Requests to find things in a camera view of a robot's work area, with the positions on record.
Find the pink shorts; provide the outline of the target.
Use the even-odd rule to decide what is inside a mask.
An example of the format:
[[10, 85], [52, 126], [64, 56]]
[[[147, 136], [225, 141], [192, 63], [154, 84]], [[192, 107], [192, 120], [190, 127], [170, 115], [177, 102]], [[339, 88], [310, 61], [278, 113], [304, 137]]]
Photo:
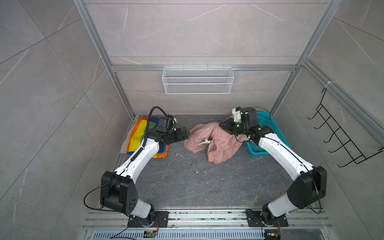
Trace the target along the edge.
[[229, 160], [249, 139], [245, 135], [231, 135], [219, 123], [198, 124], [190, 130], [184, 147], [193, 153], [208, 150], [208, 161], [215, 164]]

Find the aluminium frame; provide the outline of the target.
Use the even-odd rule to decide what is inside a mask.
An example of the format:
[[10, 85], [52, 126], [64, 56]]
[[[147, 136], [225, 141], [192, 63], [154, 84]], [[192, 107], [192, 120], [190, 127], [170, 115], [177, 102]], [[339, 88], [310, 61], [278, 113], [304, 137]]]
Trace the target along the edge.
[[[329, 144], [316, 112], [323, 104], [366, 155], [383, 144], [331, 93], [340, 87], [376, 124], [384, 124], [384, 3], [344, 1], [325, 30], [328, 1], [82, 1], [97, 50], [116, 72], [129, 110], [153, 105], [180, 115], [228, 116], [238, 106], [276, 112], [294, 150], [327, 169], [327, 204], [350, 205], [363, 217], [384, 208], [384, 153], [359, 165]], [[229, 94], [165, 93], [158, 70], [145, 66], [224, 66], [234, 70]]]

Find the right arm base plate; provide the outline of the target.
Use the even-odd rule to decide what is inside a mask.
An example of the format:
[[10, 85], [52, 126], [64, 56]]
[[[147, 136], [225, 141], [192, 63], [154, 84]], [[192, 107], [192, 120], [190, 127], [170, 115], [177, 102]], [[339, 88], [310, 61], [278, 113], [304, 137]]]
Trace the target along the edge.
[[286, 215], [274, 217], [266, 211], [245, 210], [249, 227], [288, 227]]

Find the rainbow striped shorts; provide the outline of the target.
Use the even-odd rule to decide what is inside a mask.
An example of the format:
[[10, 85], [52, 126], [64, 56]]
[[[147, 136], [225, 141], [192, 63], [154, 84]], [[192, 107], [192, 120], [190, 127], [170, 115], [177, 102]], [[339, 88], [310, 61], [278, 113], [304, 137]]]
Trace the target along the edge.
[[[148, 117], [143, 117], [138, 120], [135, 127], [133, 128], [128, 146], [126, 149], [126, 154], [131, 156], [141, 145], [144, 140], [144, 135], [146, 133], [146, 126], [148, 122]], [[153, 156], [154, 159], [164, 159], [167, 157], [169, 151], [169, 146], [165, 145], [160, 147], [160, 150]]]

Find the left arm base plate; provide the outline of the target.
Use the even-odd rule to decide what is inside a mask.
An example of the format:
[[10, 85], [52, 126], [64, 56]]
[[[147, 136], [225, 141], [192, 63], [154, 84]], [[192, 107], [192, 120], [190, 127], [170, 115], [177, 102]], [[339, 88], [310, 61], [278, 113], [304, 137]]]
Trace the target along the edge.
[[169, 212], [167, 211], [155, 211], [150, 213], [145, 219], [139, 217], [130, 216], [127, 226], [129, 228], [166, 228], [169, 221]]

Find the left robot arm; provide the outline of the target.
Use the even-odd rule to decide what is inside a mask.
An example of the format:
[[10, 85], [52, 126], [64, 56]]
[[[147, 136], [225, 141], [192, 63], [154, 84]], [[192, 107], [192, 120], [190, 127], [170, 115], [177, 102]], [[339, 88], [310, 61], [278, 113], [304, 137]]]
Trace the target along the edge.
[[182, 142], [189, 138], [186, 128], [177, 128], [165, 133], [150, 131], [139, 148], [113, 172], [105, 172], [101, 179], [100, 204], [103, 207], [135, 216], [150, 225], [155, 220], [153, 205], [139, 199], [135, 183], [150, 159], [160, 147]]

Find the beige shorts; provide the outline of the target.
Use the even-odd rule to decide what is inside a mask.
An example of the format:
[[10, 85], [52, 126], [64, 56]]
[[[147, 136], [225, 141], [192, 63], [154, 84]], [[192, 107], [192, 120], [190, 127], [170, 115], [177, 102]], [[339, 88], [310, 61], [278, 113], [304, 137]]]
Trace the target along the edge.
[[131, 139], [131, 134], [132, 134], [132, 131], [133, 131], [134, 127], [136, 126], [136, 124], [138, 122], [138, 119], [139, 119], [138, 117], [135, 117], [132, 120], [131, 125], [128, 128], [127, 134], [126, 134], [126, 136], [124, 138], [124, 141], [123, 141], [121, 149], [120, 149], [120, 153], [121, 154], [126, 154], [127, 153], [128, 145], [129, 145], [129, 142], [130, 142], [130, 139]]

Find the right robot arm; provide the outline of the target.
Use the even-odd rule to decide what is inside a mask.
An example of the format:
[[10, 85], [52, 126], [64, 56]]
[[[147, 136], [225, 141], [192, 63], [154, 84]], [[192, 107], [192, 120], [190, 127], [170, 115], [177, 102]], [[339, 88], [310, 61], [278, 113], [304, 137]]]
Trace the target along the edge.
[[327, 171], [315, 167], [297, 155], [284, 144], [277, 134], [268, 126], [259, 125], [255, 120], [250, 123], [236, 122], [229, 117], [219, 126], [227, 133], [246, 136], [268, 152], [289, 174], [294, 181], [285, 194], [263, 206], [261, 218], [267, 226], [275, 225], [285, 214], [305, 207], [326, 196]]

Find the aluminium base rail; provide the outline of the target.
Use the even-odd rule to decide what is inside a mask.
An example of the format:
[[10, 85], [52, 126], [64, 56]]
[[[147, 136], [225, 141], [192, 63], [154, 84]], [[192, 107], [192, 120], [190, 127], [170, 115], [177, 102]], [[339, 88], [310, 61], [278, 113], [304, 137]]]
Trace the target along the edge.
[[90, 211], [79, 240], [336, 240], [325, 213], [296, 210], [264, 224], [261, 207], [159, 208], [158, 221], [143, 227], [134, 217]]

